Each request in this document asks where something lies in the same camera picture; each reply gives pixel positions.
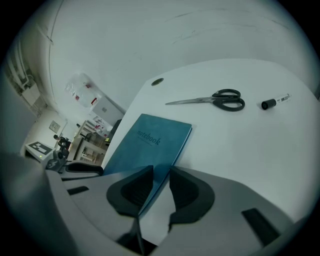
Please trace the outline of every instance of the black scissors handle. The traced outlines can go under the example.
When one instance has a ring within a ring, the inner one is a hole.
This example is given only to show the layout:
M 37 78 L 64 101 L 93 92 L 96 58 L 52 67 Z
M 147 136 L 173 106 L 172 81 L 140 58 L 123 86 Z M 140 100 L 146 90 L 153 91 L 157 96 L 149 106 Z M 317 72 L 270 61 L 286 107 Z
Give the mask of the black scissors handle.
M 241 104 L 241 106 L 231 107 L 231 106 L 224 105 L 224 104 L 228 104 L 228 103 L 239 103 L 239 104 Z M 222 110 L 230 111 L 230 112 L 240 111 L 246 105 L 245 101 L 242 98 L 219 98 L 219 99 L 215 99 L 212 102 L 212 104 Z
M 234 90 L 234 89 L 218 90 L 216 93 L 212 95 L 212 97 L 216 98 L 215 100 L 213 100 L 212 104 L 225 111 L 230 111 L 230 112 L 240 111 L 246 105 L 245 101 L 242 98 L 240 98 L 240 96 L 241 96 L 241 93 L 238 90 Z M 228 103 L 238 103 L 238 104 L 241 104 L 241 106 L 237 106 L 237 107 L 226 106 L 225 104 L 228 104 Z
M 238 90 L 234 89 L 222 89 L 218 90 L 216 93 L 212 95 L 214 98 L 229 98 L 229 99 L 236 99 L 241 97 L 241 93 Z

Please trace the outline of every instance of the white wall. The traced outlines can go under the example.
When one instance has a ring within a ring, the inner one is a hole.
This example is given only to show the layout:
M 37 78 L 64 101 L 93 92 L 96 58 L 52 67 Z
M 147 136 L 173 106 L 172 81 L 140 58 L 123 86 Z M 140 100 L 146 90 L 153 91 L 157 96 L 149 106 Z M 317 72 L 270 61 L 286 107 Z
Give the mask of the white wall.
M 19 153 L 36 116 L 0 72 L 0 151 Z
M 72 141 L 78 130 L 79 128 L 75 123 L 68 121 L 62 130 L 62 136 L 68 138 L 69 141 Z
M 49 8 L 48 24 L 53 24 L 60 2 Z M 74 123 L 88 114 L 64 91 L 76 72 L 87 74 L 124 110 L 146 80 L 207 60 L 276 62 L 312 92 L 320 80 L 320 62 L 309 40 L 272 1 L 64 0 L 51 39 L 50 51 L 42 42 L 47 49 L 40 55 L 47 67 L 43 86 L 54 107 Z
M 55 121 L 60 125 L 57 133 L 49 129 L 52 121 Z M 27 136 L 26 143 L 38 141 L 50 147 L 54 147 L 57 143 L 57 141 L 54 139 L 54 135 L 59 136 L 66 124 L 66 120 L 62 119 L 57 112 L 44 109 L 40 118 L 32 126 Z

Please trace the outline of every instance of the teal notebook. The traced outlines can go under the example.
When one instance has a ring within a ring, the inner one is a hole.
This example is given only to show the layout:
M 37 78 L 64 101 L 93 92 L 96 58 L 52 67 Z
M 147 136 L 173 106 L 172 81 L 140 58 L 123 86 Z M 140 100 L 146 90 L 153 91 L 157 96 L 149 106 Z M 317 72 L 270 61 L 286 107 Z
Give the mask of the teal notebook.
M 189 123 L 141 114 L 113 153 L 103 175 L 152 165 L 153 188 L 142 212 L 178 159 L 191 130 Z

